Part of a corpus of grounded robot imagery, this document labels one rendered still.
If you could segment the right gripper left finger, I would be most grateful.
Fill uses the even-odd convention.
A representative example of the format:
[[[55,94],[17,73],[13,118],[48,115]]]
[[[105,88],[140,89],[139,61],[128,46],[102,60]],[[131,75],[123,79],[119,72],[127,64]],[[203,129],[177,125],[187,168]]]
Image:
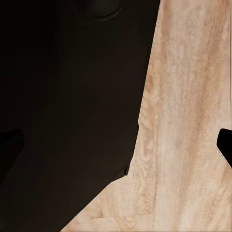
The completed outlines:
[[[25,147],[21,129],[0,134],[0,186]]]

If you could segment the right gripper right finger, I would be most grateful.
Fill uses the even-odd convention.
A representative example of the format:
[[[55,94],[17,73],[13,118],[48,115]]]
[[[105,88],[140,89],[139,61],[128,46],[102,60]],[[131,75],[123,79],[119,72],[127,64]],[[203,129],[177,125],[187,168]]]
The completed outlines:
[[[217,147],[232,167],[232,130],[222,128],[217,138]]]

